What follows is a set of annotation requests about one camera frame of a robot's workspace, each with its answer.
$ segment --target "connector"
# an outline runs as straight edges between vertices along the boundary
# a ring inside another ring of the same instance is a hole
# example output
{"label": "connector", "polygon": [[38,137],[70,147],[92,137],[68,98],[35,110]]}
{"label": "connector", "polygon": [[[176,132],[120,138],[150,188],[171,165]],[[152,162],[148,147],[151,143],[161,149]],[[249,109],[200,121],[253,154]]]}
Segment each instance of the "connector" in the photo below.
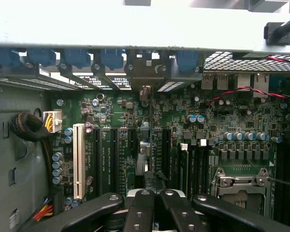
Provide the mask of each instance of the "connector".
{"label": "connector", "polygon": [[85,195],[85,125],[73,125],[73,185],[74,199]]}
{"label": "connector", "polygon": [[43,112],[43,121],[45,120],[45,118],[46,118],[45,127],[47,128],[48,132],[56,133],[62,130],[61,111],[45,111]]}

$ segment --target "white power connector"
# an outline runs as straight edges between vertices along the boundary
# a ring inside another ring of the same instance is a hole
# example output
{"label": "white power connector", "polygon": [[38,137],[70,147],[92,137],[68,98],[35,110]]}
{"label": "white power connector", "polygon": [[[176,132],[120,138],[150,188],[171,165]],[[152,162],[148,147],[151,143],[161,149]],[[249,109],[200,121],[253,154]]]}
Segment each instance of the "white power connector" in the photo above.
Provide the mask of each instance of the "white power connector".
{"label": "white power connector", "polygon": [[43,112],[43,121],[46,117],[46,114],[51,114],[53,120],[51,121],[50,125],[52,130],[50,133],[56,133],[62,130],[62,112],[61,111],[45,111]]}

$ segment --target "motherboard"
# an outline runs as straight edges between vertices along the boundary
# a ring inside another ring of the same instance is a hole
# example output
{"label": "motherboard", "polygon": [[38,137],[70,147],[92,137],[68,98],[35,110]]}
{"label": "motherboard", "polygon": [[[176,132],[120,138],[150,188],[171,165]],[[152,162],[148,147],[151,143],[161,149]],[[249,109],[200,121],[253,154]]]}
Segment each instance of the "motherboard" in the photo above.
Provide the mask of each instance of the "motherboard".
{"label": "motherboard", "polygon": [[188,198],[209,193],[272,218],[270,179],[277,145],[290,131],[290,101],[248,90],[212,100],[222,93],[197,85],[151,89],[144,102],[139,92],[52,92],[63,129],[53,135],[60,170],[53,182],[64,189],[65,209],[107,192],[126,196],[152,172]]}

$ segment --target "white pci slot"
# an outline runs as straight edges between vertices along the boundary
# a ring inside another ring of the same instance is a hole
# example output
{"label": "white pci slot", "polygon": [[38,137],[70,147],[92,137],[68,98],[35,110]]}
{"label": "white pci slot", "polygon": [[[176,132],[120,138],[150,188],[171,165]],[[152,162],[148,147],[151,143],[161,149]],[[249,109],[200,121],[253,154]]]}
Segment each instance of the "white pci slot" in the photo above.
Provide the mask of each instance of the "white pci slot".
{"label": "white pci slot", "polygon": [[85,194],[85,126],[73,125],[73,182],[74,199],[82,199]]}

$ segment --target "blue plastic tab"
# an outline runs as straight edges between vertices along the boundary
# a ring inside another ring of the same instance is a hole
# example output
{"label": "blue plastic tab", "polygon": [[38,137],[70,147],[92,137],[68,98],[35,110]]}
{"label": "blue plastic tab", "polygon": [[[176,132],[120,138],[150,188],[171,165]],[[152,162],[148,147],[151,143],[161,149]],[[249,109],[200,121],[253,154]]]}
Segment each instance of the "blue plastic tab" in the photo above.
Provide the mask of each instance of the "blue plastic tab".
{"label": "blue plastic tab", "polygon": [[20,66],[19,54],[11,48],[0,48],[0,65],[9,68]]}
{"label": "blue plastic tab", "polygon": [[102,49],[101,62],[110,70],[121,69],[124,66],[122,49]]}
{"label": "blue plastic tab", "polygon": [[51,49],[28,48],[27,56],[37,64],[44,67],[56,65],[56,53]]}
{"label": "blue plastic tab", "polygon": [[88,54],[87,49],[64,49],[64,55],[69,64],[79,69],[91,65],[90,55]]}
{"label": "blue plastic tab", "polygon": [[177,51],[176,62],[178,69],[181,72],[192,71],[197,62],[198,52],[197,51]]}

